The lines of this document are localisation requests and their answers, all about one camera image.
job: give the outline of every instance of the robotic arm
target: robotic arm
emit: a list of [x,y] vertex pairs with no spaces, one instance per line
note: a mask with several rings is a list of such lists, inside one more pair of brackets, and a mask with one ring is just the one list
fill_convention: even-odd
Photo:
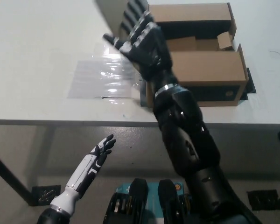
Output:
[[107,155],[116,142],[113,134],[101,140],[80,162],[64,192],[54,198],[50,208],[39,217],[37,224],[68,224],[75,212],[76,202],[83,197],[86,190],[96,177]]
[[104,38],[131,62],[154,93],[153,112],[177,174],[182,176],[203,221],[261,223],[236,196],[220,169],[220,153],[192,93],[181,87],[163,33],[140,0],[128,3],[121,27],[127,40]]

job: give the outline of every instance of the tile floor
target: tile floor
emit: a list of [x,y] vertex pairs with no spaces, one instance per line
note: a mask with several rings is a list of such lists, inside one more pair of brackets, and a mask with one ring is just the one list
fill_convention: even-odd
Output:
[[[249,207],[246,192],[277,189],[280,195],[280,143],[277,131],[211,130],[222,155],[222,169]],[[114,189],[135,177],[179,180],[157,128],[0,126],[0,158],[29,189],[61,184],[106,135],[118,142],[83,199],[73,224],[99,224]],[[0,178],[0,224],[35,223],[45,207],[29,207]],[[264,224],[280,223],[280,211],[256,215]]]

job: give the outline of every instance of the clear plastic bag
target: clear plastic bag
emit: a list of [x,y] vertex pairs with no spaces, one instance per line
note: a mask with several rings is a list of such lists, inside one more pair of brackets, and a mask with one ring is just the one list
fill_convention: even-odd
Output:
[[139,73],[109,45],[97,45],[89,60],[78,61],[69,98],[132,98]]

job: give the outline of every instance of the white robotic hand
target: white robotic hand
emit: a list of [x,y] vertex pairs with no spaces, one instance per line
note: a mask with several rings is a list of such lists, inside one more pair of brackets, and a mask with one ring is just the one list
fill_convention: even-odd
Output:
[[80,162],[64,192],[54,198],[50,208],[70,218],[75,212],[76,201],[81,199],[110,154],[116,139],[113,134],[101,140]]

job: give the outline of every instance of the brown cardboard box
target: brown cardboard box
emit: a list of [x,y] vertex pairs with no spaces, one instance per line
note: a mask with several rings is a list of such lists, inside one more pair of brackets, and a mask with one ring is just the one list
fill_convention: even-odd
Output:
[[[229,3],[149,6],[160,25],[180,84],[200,106],[236,106],[248,75],[241,47],[234,51],[236,24]],[[147,103],[153,96],[147,85]]]

